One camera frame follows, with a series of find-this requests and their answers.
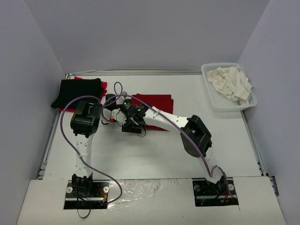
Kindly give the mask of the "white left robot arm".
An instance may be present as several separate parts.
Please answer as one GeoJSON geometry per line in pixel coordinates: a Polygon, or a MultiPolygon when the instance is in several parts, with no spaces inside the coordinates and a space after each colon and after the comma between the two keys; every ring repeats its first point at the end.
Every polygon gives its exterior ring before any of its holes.
{"type": "Polygon", "coordinates": [[[80,101],[70,122],[75,135],[75,172],[72,185],[83,196],[94,192],[93,172],[91,166],[92,141],[98,130],[102,105],[99,102],[80,101]]]}

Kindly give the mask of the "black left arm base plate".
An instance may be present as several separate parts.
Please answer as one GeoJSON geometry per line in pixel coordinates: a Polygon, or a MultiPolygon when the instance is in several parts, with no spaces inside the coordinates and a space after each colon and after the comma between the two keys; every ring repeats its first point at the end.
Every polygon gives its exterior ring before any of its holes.
{"type": "Polygon", "coordinates": [[[78,191],[76,185],[71,181],[67,183],[64,210],[101,210],[107,208],[109,182],[95,181],[91,191],[85,193],[83,190],[78,191]]]}

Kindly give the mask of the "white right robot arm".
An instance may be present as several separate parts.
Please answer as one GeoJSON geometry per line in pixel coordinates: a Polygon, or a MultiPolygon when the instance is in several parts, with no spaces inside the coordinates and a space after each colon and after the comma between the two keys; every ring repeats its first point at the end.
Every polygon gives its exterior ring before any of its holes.
{"type": "Polygon", "coordinates": [[[197,115],[181,117],[157,109],[154,106],[133,105],[126,99],[120,105],[120,112],[125,116],[122,130],[125,132],[140,132],[146,126],[155,126],[166,131],[179,133],[184,150],[197,158],[208,181],[209,191],[215,194],[225,188],[221,179],[223,174],[213,154],[211,133],[197,115]]]}

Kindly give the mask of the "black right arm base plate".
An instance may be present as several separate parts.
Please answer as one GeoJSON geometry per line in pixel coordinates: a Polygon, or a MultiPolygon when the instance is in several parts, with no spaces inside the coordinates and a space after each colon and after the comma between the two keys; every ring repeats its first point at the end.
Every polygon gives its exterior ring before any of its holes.
{"type": "Polygon", "coordinates": [[[224,177],[217,183],[208,182],[206,179],[193,179],[194,200],[196,207],[215,207],[239,205],[233,178],[227,179],[230,193],[224,177]]]}

